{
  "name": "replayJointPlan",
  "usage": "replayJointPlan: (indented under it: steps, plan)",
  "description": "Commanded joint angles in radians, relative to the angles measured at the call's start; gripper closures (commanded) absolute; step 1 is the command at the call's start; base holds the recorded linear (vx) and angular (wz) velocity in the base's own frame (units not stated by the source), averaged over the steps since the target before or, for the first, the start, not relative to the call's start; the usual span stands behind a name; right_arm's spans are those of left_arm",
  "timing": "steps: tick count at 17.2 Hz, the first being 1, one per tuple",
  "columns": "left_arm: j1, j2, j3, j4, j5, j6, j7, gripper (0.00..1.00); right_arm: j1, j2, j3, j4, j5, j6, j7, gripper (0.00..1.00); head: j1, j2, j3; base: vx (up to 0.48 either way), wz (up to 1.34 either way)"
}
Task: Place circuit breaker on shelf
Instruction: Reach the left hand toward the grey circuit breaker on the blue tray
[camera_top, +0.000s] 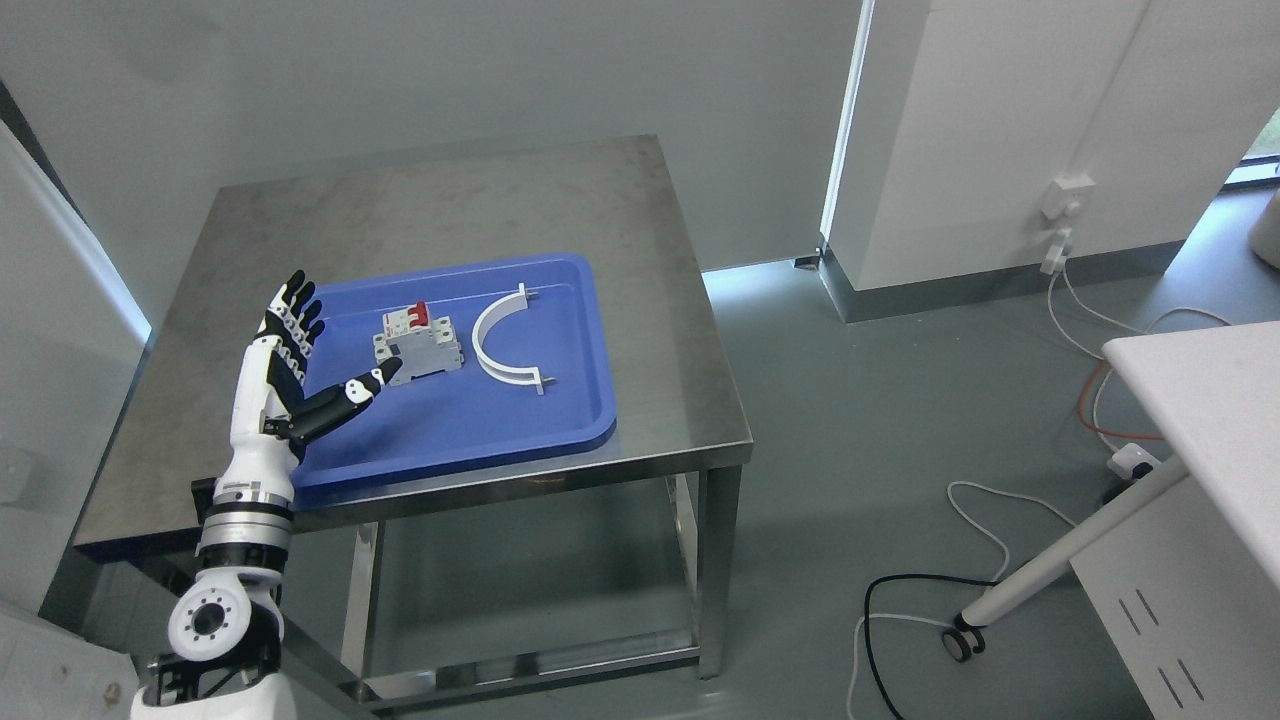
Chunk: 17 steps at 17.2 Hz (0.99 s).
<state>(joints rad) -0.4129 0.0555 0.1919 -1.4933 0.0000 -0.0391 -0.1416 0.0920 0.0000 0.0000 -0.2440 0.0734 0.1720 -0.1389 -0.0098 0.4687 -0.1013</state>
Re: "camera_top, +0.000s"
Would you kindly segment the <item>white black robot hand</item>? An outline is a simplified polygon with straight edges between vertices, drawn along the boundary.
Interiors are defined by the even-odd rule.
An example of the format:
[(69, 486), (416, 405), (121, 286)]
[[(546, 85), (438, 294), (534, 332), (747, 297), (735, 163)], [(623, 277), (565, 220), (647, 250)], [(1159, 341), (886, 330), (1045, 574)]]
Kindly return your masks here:
[(403, 363), (374, 369), (305, 393), (303, 382), (324, 323), (316, 286), (294, 272), (273, 295), (253, 338), (244, 348), (230, 419), (232, 460), (212, 495), (243, 500), (252, 493), (291, 498), (292, 471), (308, 445), (367, 409)]

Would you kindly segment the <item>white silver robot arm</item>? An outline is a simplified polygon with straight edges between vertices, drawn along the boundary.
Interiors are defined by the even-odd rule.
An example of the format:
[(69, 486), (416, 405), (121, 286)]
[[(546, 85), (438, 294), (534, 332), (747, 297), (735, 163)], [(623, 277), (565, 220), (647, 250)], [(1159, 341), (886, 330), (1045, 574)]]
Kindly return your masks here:
[(279, 589), (293, 530), (289, 480), (191, 486), (200, 569), (166, 624), (170, 653), (150, 665), (132, 719), (296, 719), (282, 673)]

